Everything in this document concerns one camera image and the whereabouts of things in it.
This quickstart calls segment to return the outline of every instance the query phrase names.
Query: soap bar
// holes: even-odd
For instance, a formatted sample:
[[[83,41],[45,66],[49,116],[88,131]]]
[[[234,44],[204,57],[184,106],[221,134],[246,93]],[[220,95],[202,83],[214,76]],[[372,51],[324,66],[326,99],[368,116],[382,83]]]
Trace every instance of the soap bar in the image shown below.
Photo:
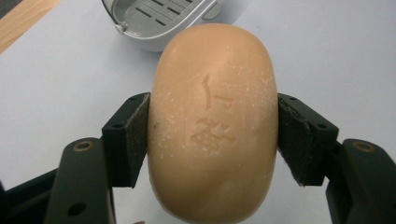
[[[176,35],[158,64],[148,112],[150,183],[162,207],[190,223],[235,223],[269,189],[277,91],[253,34],[204,24]]]

